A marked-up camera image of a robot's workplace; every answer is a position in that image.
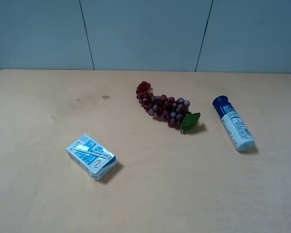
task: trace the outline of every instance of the grapes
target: grapes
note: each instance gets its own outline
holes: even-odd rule
[[[163,111],[163,114],[164,114],[165,116],[168,116],[168,115],[169,115],[169,111],[168,111],[168,110],[164,110],[164,111]]]
[[[178,105],[178,109],[183,110],[184,109],[184,105],[181,103]]]
[[[176,103],[173,103],[173,109],[177,109],[178,105]]]
[[[188,100],[185,100],[183,102],[183,104],[184,104],[184,106],[189,107],[191,103]]]
[[[164,102],[164,108],[165,108],[165,109],[168,109],[169,107],[170,107],[170,102],[165,101],[165,102]]]
[[[170,121],[167,122],[167,125],[168,125],[168,127],[170,127],[170,128],[174,128],[174,127],[175,127],[175,125],[174,125],[173,123],[171,123]]]
[[[183,103],[184,102],[184,98],[179,98],[178,100],[177,100],[177,103]]]
[[[161,100],[162,101],[166,101],[167,100],[167,96],[166,95],[161,95]]]
[[[171,117],[175,117],[177,115],[177,113],[175,111],[171,112],[170,116]]]
[[[189,112],[190,102],[184,98],[176,99],[166,95],[154,96],[149,93],[151,84],[143,81],[137,86],[136,94],[139,104],[150,116],[167,121],[170,128],[181,126],[183,118],[192,114]]]
[[[143,100],[142,100],[142,103],[143,103],[143,104],[148,104],[149,101],[148,101],[147,99],[143,99]]]
[[[159,109],[159,107],[156,104],[152,108],[155,112]]]
[[[170,119],[170,122],[171,122],[172,124],[176,124],[177,120],[174,119],[174,118],[171,118],[171,119]]]
[[[182,118],[183,118],[182,114],[178,114],[178,115],[176,116],[176,119],[177,119],[178,121],[182,121]]]
[[[149,113],[149,115],[153,115],[154,114],[154,110],[153,109],[149,109],[147,113]]]

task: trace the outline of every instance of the blue cap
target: blue cap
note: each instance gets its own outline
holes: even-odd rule
[[[219,96],[219,97],[214,99],[214,101],[212,102],[212,105],[214,106],[215,109],[217,109],[220,105],[222,105],[224,103],[225,104],[229,103],[228,98],[226,96]]]

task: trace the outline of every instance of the blue and white carton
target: blue and white carton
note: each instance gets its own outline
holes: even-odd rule
[[[98,181],[116,165],[115,155],[87,134],[84,134],[77,141],[72,143],[66,150],[74,162],[82,167],[92,178]],[[103,158],[98,154],[97,156],[93,155],[95,152],[108,154],[110,156],[109,158]]]

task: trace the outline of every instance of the spray can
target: spray can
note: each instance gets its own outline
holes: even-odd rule
[[[255,141],[238,113],[235,111],[226,96],[219,96],[212,102],[220,116],[222,124],[232,140],[235,148],[239,151],[248,150],[255,145]]]

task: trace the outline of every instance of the wooden table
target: wooden table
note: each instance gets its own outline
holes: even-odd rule
[[[136,86],[191,101],[181,135]],[[237,152],[226,95],[256,140]],[[118,159],[101,182],[65,149],[88,133]],[[291,74],[0,71],[0,233],[291,233]]]

